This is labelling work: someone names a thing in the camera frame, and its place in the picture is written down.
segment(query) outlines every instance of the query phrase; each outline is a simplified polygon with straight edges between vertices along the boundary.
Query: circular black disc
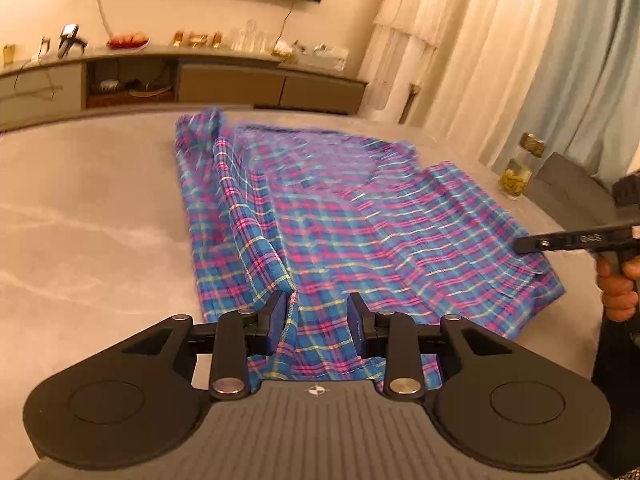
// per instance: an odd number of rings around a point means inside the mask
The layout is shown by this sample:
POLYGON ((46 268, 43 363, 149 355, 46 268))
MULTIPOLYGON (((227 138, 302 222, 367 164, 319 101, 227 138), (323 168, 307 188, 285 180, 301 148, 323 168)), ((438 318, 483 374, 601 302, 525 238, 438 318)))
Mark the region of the circular black disc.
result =
POLYGON ((461 450, 513 470, 554 470, 588 457, 609 429, 604 395, 551 363, 478 358, 444 383, 435 413, 461 450))
POLYGON ((114 469, 178 446, 200 418, 200 396, 150 361, 135 355, 107 367, 80 363, 37 386, 23 412, 34 448, 78 468, 114 469))

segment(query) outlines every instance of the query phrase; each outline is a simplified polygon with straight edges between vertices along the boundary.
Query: gray ribbed panel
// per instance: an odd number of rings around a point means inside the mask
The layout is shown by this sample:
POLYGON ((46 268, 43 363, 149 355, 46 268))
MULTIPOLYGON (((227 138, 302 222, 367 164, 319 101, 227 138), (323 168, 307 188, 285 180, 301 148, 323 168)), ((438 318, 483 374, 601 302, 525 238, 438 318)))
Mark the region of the gray ribbed panel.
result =
POLYGON ((380 396, 370 381, 265 381, 247 399, 214 404, 178 449, 116 472, 42 460, 24 480, 591 480, 582 464, 556 473, 513 473, 450 446, 424 410, 380 396), (308 392, 319 384, 321 396, 308 392))

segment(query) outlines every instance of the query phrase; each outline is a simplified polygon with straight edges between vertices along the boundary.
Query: plaid shirt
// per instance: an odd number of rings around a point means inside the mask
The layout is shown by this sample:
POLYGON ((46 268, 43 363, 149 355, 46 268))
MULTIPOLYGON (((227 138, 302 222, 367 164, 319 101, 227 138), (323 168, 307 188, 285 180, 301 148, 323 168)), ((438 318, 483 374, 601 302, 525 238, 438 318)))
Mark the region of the plaid shirt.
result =
MULTIPOLYGON (((224 125, 215 110, 177 123, 176 157, 206 320, 288 294, 271 358, 250 360, 252 383, 374 379, 346 321, 359 292, 437 324, 456 313, 514 337, 564 289, 540 254, 517 256, 527 235, 450 162, 421 170, 415 149, 321 130, 224 125)), ((440 384, 423 356, 428 387, 440 384)))

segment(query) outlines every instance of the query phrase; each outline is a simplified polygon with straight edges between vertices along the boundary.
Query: human hand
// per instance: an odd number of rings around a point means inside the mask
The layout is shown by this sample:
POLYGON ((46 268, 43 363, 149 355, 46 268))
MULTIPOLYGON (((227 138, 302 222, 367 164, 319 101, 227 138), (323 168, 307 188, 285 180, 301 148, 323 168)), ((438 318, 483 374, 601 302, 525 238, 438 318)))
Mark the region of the human hand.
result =
POLYGON ((622 274, 614 274, 611 264, 598 256, 596 259, 596 283, 602 291, 605 316, 612 321, 627 321, 636 311, 638 294, 634 281, 640 280, 640 256, 622 264, 622 274))

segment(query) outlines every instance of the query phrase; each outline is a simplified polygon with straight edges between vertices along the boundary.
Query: marble table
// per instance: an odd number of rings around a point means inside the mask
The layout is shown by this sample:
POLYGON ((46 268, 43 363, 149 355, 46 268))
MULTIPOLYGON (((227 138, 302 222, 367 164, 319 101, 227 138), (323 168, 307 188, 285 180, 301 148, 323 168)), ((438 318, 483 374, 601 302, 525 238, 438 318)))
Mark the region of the marble table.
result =
MULTIPOLYGON (((36 460, 22 405, 41 380, 165 317, 202 320, 174 163, 179 112, 50 124, 0 136, 0 478, 36 460)), ((452 160, 531 232, 558 230, 497 177, 424 132, 354 118, 229 112, 229 120, 313 125, 413 142, 424 165, 452 160)), ((584 376, 593 367, 602 308, 593 261, 549 260, 567 289, 517 341, 584 376)), ((194 384, 206 385, 198 362, 194 384)))

